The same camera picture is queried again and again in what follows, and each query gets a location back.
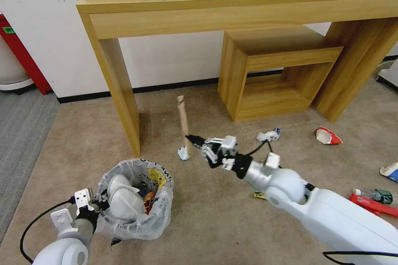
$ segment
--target black baseboard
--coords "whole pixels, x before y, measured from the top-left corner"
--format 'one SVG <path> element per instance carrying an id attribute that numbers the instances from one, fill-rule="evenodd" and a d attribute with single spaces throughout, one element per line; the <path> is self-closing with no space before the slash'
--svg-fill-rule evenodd
<path id="1" fill-rule="evenodd" d="M 376 78 L 376 82 L 381 83 L 383 85 L 386 85 L 388 88 L 390 88 L 391 90 L 394 90 L 395 92 L 398 92 L 398 86 L 394 85 L 393 83 L 391 83 L 390 81 L 387 81 L 386 79 L 384 79 L 383 77 L 377 76 Z"/>
<path id="2" fill-rule="evenodd" d="M 386 57 L 384 57 L 383 62 L 384 62 L 384 61 L 397 60 L 397 59 L 398 59 L 398 55 L 386 56 Z"/>
<path id="3" fill-rule="evenodd" d="M 263 76 L 263 75 L 274 75 L 274 74 L 280 74 L 280 73 L 282 73 L 282 70 L 271 70 L 268 72 L 254 72 L 254 73 L 249 73 L 248 77 L 259 77 L 259 76 Z M 133 92 L 134 93 L 145 93 L 145 92 L 153 92 L 153 91 L 161 91 L 161 90 L 167 90 L 167 89 L 177 89 L 177 88 L 193 87 L 193 86 L 201 86 L 201 85 L 209 85 L 209 84 L 217 84 L 217 83 L 218 83 L 218 78 L 211 78 L 211 79 L 202 79 L 202 80 L 147 86 L 147 87 L 138 87 L 138 88 L 133 88 Z M 74 101 L 98 99 L 98 98 L 104 98 L 104 97 L 110 97 L 110 96 L 111 96 L 111 93 L 109 91 L 106 91 L 106 92 L 97 92 L 97 93 L 89 93 L 89 94 L 66 96 L 66 97 L 57 97 L 57 99 L 60 104 L 65 104 L 65 103 L 74 102 Z"/>

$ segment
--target wooden shelf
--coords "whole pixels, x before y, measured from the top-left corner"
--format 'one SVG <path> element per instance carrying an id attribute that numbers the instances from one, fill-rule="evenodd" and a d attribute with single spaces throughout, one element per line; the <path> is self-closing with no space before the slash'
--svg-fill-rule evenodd
<path id="1" fill-rule="evenodd" d="M 247 78 L 236 121 L 304 111 L 310 104 L 282 75 Z"/>

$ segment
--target trash can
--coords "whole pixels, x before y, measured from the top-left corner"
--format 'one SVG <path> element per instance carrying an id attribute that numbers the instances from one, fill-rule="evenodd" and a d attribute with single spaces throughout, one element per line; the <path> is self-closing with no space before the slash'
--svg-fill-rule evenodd
<path id="1" fill-rule="evenodd" d="M 117 174 L 125 175 L 133 187 L 140 189 L 142 197 L 155 192 L 152 209 L 149 214 L 140 214 L 132 221 L 115 218 L 109 209 L 105 210 L 98 217 L 96 233 L 121 240 L 153 240 L 160 237 L 171 218 L 174 181 L 170 173 L 165 167 L 146 159 L 121 161 L 103 175 L 98 184 L 97 197 L 104 193 L 112 177 Z"/>

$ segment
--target wooden console table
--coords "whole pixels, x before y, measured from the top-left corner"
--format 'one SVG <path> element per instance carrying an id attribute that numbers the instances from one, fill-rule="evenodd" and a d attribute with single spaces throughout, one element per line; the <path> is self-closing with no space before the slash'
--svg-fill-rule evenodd
<path id="1" fill-rule="evenodd" d="M 81 0 L 77 5 L 135 156 L 138 109 L 118 38 L 333 22 L 344 49 L 313 104 L 336 121 L 398 40 L 398 0 Z"/>

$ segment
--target black cable wire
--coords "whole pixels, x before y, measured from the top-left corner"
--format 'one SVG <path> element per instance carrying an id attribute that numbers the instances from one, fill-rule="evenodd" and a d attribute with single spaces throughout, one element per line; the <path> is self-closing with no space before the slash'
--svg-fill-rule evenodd
<path id="1" fill-rule="evenodd" d="M 43 215 L 45 215 L 46 213 L 50 212 L 51 210 L 53 210 L 53 209 L 55 209 L 55 208 L 57 208 L 57 207 L 59 207 L 59 206 L 62 206 L 62 205 L 64 205 L 64 204 L 67 204 L 67 203 L 74 204 L 74 200 L 72 200 L 72 198 L 70 198 L 68 201 L 59 203 L 59 204 L 57 204 L 57 205 L 55 205 L 55 206 L 53 206 L 53 207 L 47 209 L 47 210 L 44 211 L 42 214 L 40 214 L 38 217 L 36 217 L 36 218 L 26 227 L 24 233 L 23 233 L 22 236 L 21 236 L 21 240 L 19 241 L 19 250 L 20 250 L 21 254 L 24 256 L 24 258 L 25 258 L 29 263 L 32 264 L 32 263 L 33 263 L 33 260 L 32 260 L 32 259 L 25 253 L 25 251 L 24 251 L 24 239 L 25 239 L 26 233 L 28 232 L 28 230 L 30 229 L 30 227 L 31 227 L 39 218 L 41 218 Z"/>
<path id="2" fill-rule="evenodd" d="M 371 252 L 371 251 L 330 251 L 330 252 L 323 252 L 322 253 L 325 258 L 329 259 L 330 261 L 339 264 L 339 265 L 355 265 L 354 263 L 345 263 L 337 261 L 328 255 L 379 255 L 379 256 L 386 256 L 386 257 L 398 257 L 397 253 L 383 253 L 383 252 Z"/>
<path id="3" fill-rule="evenodd" d="M 243 155 L 238 155 L 238 156 L 228 155 L 226 158 L 239 159 L 239 158 L 242 158 L 242 157 L 246 157 L 246 156 L 248 156 L 248 155 L 252 155 L 252 154 L 256 153 L 257 151 L 259 151 L 260 148 L 261 148 L 262 146 L 264 146 L 264 144 L 265 144 L 266 142 L 268 142 L 268 140 L 264 140 L 256 149 L 254 149 L 253 151 L 250 151 L 249 153 L 246 153 L 246 154 L 243 154 Z"/>

